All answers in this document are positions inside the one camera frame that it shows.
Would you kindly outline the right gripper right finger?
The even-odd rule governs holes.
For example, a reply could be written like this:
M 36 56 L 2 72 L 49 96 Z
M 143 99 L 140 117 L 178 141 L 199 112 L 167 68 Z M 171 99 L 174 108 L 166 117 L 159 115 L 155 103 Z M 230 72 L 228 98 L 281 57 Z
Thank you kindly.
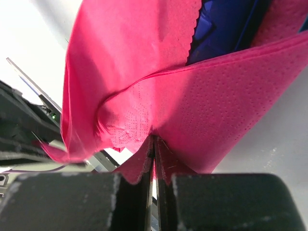
M 303 231 L 285 183 L 266 173 L 198 174 L 154 138 L 162 231 Z

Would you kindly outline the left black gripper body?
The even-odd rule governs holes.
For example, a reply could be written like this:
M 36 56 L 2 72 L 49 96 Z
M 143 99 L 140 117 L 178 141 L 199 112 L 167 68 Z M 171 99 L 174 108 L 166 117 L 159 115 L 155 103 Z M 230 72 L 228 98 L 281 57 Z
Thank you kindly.
M 0 83 L 0 165 L 52 163 L 41 144 L 60 141 L 60 112 L 43 96 L 33 104 Z

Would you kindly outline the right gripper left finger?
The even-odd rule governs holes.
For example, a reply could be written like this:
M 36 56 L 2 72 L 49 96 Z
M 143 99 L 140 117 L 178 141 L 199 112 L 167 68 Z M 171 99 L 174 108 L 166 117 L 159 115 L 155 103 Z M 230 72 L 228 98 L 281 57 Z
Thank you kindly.
M 18 176 L 0 204 L 3 231 L 149 231 L 153 139 L 114 172 Z

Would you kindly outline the pink paper napkin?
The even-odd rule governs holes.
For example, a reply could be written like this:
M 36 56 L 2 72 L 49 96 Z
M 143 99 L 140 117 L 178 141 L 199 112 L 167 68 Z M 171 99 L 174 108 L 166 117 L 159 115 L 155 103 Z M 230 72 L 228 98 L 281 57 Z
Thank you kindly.
M 183 164 L 210 173 L 308 63 L 305 0 L 275 0 L 252 45 L 186 65 L 199 0 L 85 0 L 65 59 L 62 114 L 96 150 L 136 153 L 160 137 Z M 59 163 L 87 156 L 42 144 Z

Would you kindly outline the blue metallic fork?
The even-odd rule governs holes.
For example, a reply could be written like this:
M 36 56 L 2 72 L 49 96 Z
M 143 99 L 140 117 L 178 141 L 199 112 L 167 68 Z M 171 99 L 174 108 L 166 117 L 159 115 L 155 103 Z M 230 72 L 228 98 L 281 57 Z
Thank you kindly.
M 187 65 L 246 49 L 256 33 L 257 0 L 205 0 Z

